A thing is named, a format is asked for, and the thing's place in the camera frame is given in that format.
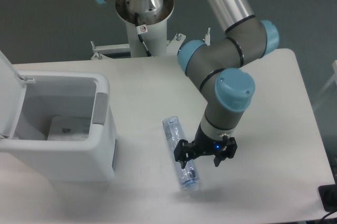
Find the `white table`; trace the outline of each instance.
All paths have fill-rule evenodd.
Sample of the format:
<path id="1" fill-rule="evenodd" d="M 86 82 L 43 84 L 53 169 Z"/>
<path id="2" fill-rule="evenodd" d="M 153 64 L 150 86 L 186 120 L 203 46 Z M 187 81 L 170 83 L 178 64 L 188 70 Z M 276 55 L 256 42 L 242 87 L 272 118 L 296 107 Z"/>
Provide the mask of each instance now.
<path id="1" fill-rule="evenodd" d="M 0 223 L 271 223 L 319 219 L 318 186 L 334 183 L 295 55 L 276 50 L 243 68 L 256 84 L 231 160 L 196 160 L 201 189 L 179 190 L 161 121 L 192 140 L 206 102 L 174 57 L 16 65 L 101 72 L 117 126 L 110 183 L 48 181 L 0 154 Z"/>

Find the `clear plastic bottle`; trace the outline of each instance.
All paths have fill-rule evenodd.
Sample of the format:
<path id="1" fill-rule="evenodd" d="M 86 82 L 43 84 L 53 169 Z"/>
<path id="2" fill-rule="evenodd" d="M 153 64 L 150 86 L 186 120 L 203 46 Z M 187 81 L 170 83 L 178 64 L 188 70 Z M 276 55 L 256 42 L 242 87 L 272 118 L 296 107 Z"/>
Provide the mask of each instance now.
<path id="1" fill-rule="evenodd" d="M 182 169 L 180 163 L 174 160 L 173 151 L 175 147 L 180 139 L 186 139 L 178 117 L 172 116 L 163 120 L 163 128 L 181 187 L 183 189 L 185 188 L 188 192 L 198 190 L 197 180 L 199 179 L 199 176 L 195 168 L 194 161 L 188 161 L 185 169 Z"/>

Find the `black cable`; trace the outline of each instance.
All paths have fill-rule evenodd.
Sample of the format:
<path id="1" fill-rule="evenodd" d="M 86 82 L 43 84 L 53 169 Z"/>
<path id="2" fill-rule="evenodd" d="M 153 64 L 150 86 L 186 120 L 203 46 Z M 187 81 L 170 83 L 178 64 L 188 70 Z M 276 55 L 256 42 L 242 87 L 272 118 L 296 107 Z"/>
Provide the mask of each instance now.
<path id="1" fill-rule="evenodd" d="M 320 222 L 318 222 L 318 224 L 323 224 L 324 220 L 326 219 L 326 217 L 330 216 L 331 214 L 337 212 L 337 210 L 329 212 L 327 215 L 324 215 L 323 218 L 320 220 Z"/>
<path id="2" fill-rule="evenodd" d="M 139 14 L 138 14 L 138 13 L 135 13 L 135 26 L 136 26 L 136 28 L 137 28 L 138 26 L 140 26 L 140 24 L 139 24 L 139 22 L 138 22 L 138 17 L 139 17 Z M 149 50 L 148 50 L 148 48 L 147 48 L 147 46 L 146 46 L 146 44 L 145 44 L 145 42 L 144 42 L 144 40 L 143 40 L 143 37 L 142 37 L 142 34 L 141 34 L 141 33 L 138 34 L 138 38 L 139 38 L 139 41 L 143 44 L 143 47 L 144 47 L 145 52 L 146 52 L 146 54 L 147 54 L 147 57 L 152 57 L 152 54 L 149 52 Z"/>

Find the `gray floor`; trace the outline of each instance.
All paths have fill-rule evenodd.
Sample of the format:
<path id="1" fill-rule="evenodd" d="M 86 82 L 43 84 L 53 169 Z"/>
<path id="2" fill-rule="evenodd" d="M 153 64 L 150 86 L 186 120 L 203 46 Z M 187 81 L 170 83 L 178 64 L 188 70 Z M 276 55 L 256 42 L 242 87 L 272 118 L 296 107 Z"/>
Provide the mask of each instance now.
<path id="1" fill-rule="evenodd" d="M 258 18 L 277 25 L 280 47 L 296 53 L 313 100 L 337 60 L 337 0 L 249 2 Z M 124 24 L 112 5 L 99 6 L 94 0 L 0 0 L 0 6 L 0 49 L 13 64 L 88 60 L 90 40 L 96 45 L 127 43 Z M 224 37 L 206 0 L 175 0 L 168 38 L 181 32 L 188 40 L 200 39 L 208 26 L 212 42 Z M 336 114 L 335 99 L 315 114 L 329 153 L 337 153 Z"/>

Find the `warning sticker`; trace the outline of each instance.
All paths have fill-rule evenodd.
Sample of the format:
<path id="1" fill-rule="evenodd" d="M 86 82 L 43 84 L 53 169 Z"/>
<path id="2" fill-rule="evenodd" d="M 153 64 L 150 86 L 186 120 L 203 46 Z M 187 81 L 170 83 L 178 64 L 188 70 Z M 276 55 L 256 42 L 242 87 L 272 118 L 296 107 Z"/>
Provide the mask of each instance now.
<path id="1" fill-rule="evenodd" d="M 147 33 L 147 27 L 146 27 L 146 25 L 141 25 L 141 32 L 142 33 Z"/>

